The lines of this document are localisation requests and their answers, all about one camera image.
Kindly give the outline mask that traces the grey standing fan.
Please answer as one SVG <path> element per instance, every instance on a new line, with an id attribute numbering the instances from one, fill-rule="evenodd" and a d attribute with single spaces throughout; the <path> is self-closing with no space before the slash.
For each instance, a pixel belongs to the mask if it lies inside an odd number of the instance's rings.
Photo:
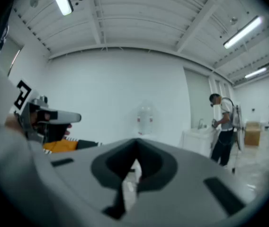
<path id="1" fill-rule="evenodd" d="M 240 105 L 233 107 L 233 144 L 237 146 L 236 157 L 234 161 L 234 166 L 232 168 L 232 173 L 235 174 L 237 159 L 240 152 L 244 151 L 244 135 L 245 135 L 245 125 L 242 121 L 242 110 Z"/>

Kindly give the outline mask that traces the cardboard box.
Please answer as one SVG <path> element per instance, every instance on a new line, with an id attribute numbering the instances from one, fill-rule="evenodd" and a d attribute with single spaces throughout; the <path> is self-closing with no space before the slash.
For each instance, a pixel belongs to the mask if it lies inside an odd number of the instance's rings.
<path id="1" fill-rule="evenodd" d="M 259 122 L 247 122 L 244 143 L 248 146 L 259 146 L 261 126 Z"/>

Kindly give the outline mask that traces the person's left forearm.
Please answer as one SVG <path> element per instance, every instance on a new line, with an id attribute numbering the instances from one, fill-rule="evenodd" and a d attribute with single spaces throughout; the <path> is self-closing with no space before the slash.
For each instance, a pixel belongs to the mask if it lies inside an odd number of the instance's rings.
<path id="1" fill-rule="evenodd" d="M 8 117 L 5 120 L 4 124 L 7 128 L 10 128 L 12 130 L 15 130 L 19 132 L 20 134 L 24 135 L 23 128 L 21 124 L 18 121 L 18 118 L 14 114 L 9 114 Z"/>

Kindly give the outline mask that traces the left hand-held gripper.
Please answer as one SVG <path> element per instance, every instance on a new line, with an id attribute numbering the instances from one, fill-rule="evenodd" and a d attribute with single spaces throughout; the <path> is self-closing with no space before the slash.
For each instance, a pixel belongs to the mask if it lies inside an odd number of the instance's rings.
<path id="1" fill-rule="evenodd" d="M 13 104 L 13 116 L 18 130 L 28 139 L 48 142 L 49 123 L 75 123 L 81 121 L 79 113 L 51 111 L 47 97 L 40 96 L 24 79 L 17 83 L 19 95 Z"/>

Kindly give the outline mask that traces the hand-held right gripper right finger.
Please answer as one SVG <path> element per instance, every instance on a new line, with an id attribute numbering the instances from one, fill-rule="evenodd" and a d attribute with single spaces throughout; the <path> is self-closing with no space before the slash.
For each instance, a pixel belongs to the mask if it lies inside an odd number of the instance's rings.
<path id="1" fill-rule="evenodd" d="M 197 153 L 144 140 L 177 163 L 173 178 L 160 190 L 139 193 L 125 214 L 130 227 L 240 227 L 251 202 L 246 184 Z"/>

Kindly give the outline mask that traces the orange sofa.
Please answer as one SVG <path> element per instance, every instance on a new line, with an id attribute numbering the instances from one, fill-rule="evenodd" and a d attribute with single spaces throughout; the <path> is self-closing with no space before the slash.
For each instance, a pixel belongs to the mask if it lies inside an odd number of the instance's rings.
<path id="1" fill-rule="evenodd" d="M 43 150 L 45 153 L 62 153 L 75 151 L 77 149 L 78 141 L 70 141 L 62 139 L 60 141 L 54 141 L 50 143 L 45 143 L 43 145 Z"/>

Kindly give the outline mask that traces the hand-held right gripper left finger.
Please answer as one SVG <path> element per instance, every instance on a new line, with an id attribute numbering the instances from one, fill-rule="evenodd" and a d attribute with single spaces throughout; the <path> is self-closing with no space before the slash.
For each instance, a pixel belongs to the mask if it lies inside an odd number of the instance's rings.
<path id="1" fill-rule="evenodd" d="M 46 155 L 31 143 L 34 181 L 32 219 L 44 227 L 137 227 L 125 212 L 122 182 L 110 157 L 120 163 L 120 152 L 136 147 L 137 140 Z"/>

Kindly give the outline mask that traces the ceiling tube light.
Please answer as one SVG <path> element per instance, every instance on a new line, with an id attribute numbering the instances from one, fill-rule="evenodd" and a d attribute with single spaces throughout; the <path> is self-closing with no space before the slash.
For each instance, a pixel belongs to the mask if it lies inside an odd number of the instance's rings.
<path id="1" fill-rule="evenodd" d="M 233 36 L 231 36 L 223 45 L 225 49 L 229 49 L 242 40 L 246 35 L 256 29 L 263 22 L 263 18 L 260 16 L 254 17 L 249 23 L 238 30 Z"/>
<path id="2" fill-rule="evenodd" d="M 259 70 L 256 70 L 256 71 L 254 71 L 252 73 L 249 73 L 249 74 L 245 75 L 244 78 L 249 79 L 249 78 L 255 77 L 255 76 L 257 76 L 257 75 L 259 75 L 261 73 L 264 73 L 266 70 L 267 70 L 267 68 L 261 68 Z"/>
<path id="3" fill-rule="evenodd" d="M 73 7 L 70 0 L 55 0 L 62 15 L 67 16 L 73 12 Z"/>

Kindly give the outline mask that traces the white water dispenser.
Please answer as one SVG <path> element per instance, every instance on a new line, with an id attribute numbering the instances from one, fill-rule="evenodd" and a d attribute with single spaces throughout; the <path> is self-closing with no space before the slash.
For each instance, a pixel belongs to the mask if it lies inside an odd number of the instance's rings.
<path id="1" fill-rule="evenodd" d="M 135 188 L 138 186 L 142 178 L 142 168 L 136 158 L 130 167 L 130 170 L 123 181 L 123 184 L 130 192 L 135 192 Z"/>

